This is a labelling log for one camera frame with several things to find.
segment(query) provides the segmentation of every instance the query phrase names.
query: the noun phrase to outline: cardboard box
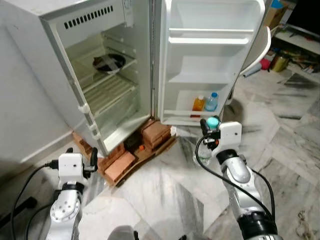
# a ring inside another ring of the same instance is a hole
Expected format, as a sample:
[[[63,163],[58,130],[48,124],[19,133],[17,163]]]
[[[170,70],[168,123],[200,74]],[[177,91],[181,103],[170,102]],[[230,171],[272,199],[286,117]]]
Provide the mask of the cardboard box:
[[[284,2],[281,2],[283,7],[281,8],[274,8],[270,7],[268,13],[265,16],[263,21],[263,25],[269,26],[270,29],[274,29],[276,26],[279,25],[282,17],[284,16],[286,10],[288,9],[288,5]]]

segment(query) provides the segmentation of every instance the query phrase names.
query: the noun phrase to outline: refrigerator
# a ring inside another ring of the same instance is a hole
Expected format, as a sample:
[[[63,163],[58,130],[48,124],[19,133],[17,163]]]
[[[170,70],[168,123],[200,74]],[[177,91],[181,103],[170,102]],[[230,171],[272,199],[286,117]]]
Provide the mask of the refrigerator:
[[[198,126],[219,115],[270,37],[263,0],[3,0],[0,8],[59,114],[104,156],[150,118]],[[192,111],[212,92],[214,112]]]

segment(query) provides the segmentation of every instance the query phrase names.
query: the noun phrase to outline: black object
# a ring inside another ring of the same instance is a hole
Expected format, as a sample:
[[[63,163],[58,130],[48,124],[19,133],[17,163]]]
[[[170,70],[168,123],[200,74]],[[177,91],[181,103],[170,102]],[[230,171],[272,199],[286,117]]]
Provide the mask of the black object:
[[[98,71],[104,72],[104,73],[110,73],[115,70],[119,70],[126,64],[126,59],[119,55],[119,54],[113,54],[109,53],[103,56],[98,56],[93,58],[93,67],[97,69]]]
[[[320,38],[319,13],[319,0],[298,0],[286,23],[291,28]]]
[[[218,162],[220,165],[223,164],[225,160],[234,158],[234,157],[238,157],[238,154],[233,149],[223,150],[216,155],[216,158],[218,159]]]
[[[34,197],[30,196],[15,208],[13,215],[14,216],[18,215],[24,209],[33,209],[36,205],[37,205],[37,200]],[[0,229],[10,221],[10,215],[11,213],[9,213],[8,215],[6,215],[4,218],[0,220]]]
[[[74,152],[74,148],[73,147],[69,147],[67,150],[66,150],[66,154],[71,154]]]
[[[244,194],[246,194],[247,196],[249,196],[252,200],[254,200],[257,204],[259,204],[260,207],[262,207],[262,209],[265,211],[265,213],[267,214],[268,218],[270,220],[273,219],[273,216],[271,215],[270,211],[268,210],[268,208],[259,200],[257,199],[256,197],[254,197],[252,194],[250,194],[249,192],[247,192],[246,190],[244,190],[242,187],[234,184],[232,181],[226,179],[225,177],[223,176],[220,176],[218,173],[216,173],[215,171],[212,171],[211,169],[207,168],[201,161],[200,161],[200,158],[199,158],[199,146],[201,144],[201,142],[204,140],[204,139],[207,139],[207,138],[210,138],[209,135],[205,135],[205,136],[202,136],[200,138],[200,140],[196,143],[196,146],[195,146],[195,157],[196,157],[196,160],[198,161],[199,165],[204,169],[206,170],[207,172],[211,173],[212,175],[216,176],[217,178],[221,179],[222,181],[226,182],[227,184],[235,187],[236,189],[240,190],[241,192],[243,192]]]
[[[27,178],[27,180],[25,181],[25,184],[23,185],[21,191],[19,192],[18,194],[18,197],[16,198],[16,200],[13,202],[13,205],[12,205],[12,209],[11,209],[11,213],[10,213],[10,222],[11,222],[11,238],[12,240],[16,240],[16,233],[15,233],[15,223],[14,223],[14,213],[15,213],[15,209],[16,209],[16,205],[17,205],[17,202],[19,200],[19,198],[21,197],[22,193],[24,192],[24,190],[26,189],[28,183],[30,182],[31,178],[39,171],[41,170],[42,168],[45,168],[45,167],[49,167],[50,164],[49,163],[46,163],[38,168],[36,168],[31,174],[30,176]]]
[[[85,186],[82,183],[76,182],[75,184],[68,184],[68,183],[63,184],[61,191],[64,191],[64,190],[77,190],[81,194],[83,194],[84,193],[84,189],[85,189]]]
[[[32,220],[34,219],[34,217],[35,217],[39,212],[41,212],[42,210],[50,207],[52,204],[53,204],[53,203],[49,203],[49,204],[47,204],[47,205],[44,205],[44,206],[40,207],[37,211],[35,211],[35,212],[33,213],[33,215],[30,217],[30,219],[29,219],[29,221],[28,221],[28,223],[27,223],[27,225],[26,225],[26,228],[25,228],[25,231],[24,231],[24,240],[28,240],[29,228],[30,228],[31,222],[32,222]]]
[[[182,237],[179,238],[179,240],[187,240],[187,235],[183,235]]]
[[[139,235],[137,231],[133,232],[134,240],[139,240]]]
[[[98,149],[96,147],[91,150],[90,166],[94,167],[94,171],[98,170]]]
[[[210,127],[205,119],[200,120],[200,126],[202,129],[202,135],[207,135],[210,132]]]
[[[139,132],[135,131],[124,142],[124,148],[133,153],[142,143],[142,136]]]
[[[243,215],[239,217],[237,222],[244,240],[259,235],[278,234],[275,221],[269,219],[264,212],[254,211],[251,214]]]
[[[252,172],[257,174],[260,178],[262,178],[264,180],[265,184],[267,185],[267,187],[269,189],[270,201],[271,201],[271,214],[273,217],[273,221],[275,221],[276,220],[276,207],[275,207],[274,191],[272,190],[272,187],[271,187],[269,181],[265,178],[265,176],[263,176],[260,172],[257,172],[253,169],[251,169],[251,170],[252,170]]]

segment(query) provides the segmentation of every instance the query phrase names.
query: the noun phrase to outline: freezer door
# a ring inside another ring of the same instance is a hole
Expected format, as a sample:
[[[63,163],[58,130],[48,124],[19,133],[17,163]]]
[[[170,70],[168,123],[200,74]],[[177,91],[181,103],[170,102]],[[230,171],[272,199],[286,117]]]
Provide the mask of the freezer door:
[[[198,126],[221,113],[264,12],[263,0],[162,0],[155,63],[163,124]],[[213,92],[214,111],[192,111],[198,96],[207,101]]]

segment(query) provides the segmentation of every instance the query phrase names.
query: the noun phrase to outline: plastic container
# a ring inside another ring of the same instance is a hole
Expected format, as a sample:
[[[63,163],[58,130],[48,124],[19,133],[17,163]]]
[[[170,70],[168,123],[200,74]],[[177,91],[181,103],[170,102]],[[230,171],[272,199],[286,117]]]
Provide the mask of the plastic container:
[[[202,111],[205,105],[205,98],[203,95],[199,95],[193,103],[192,111]],[[191,115],[192,118],[200,118],[200,115]]]
[[[203,163],[203,165],[208,166],[211,162],[211,153],[212,151],[208,149],[206,145],[204,145],[203,142],[201,142],[198,150],[198,155],[200,158],[200,161]],[[200,166],[200,164],[197,161],[196,153],[193,151],[192,155],[193,161],[196,165]]]
[[[204,110],[207,112],[214,112],[218,106],[218,93],[213,92],[206,100]]]

